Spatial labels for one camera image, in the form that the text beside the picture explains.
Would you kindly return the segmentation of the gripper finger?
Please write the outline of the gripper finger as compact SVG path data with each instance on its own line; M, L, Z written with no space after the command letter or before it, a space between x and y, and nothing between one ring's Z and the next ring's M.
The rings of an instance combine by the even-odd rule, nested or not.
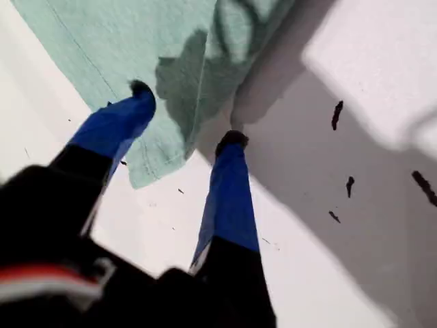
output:
M132 96L92 113L49 165L54 188L47 216L86 219L133 141L152 120L156 100L142 81L131 81Z
M236 315L238 327L276 327L259 250L248 137L227 131L215 150L191 273Z

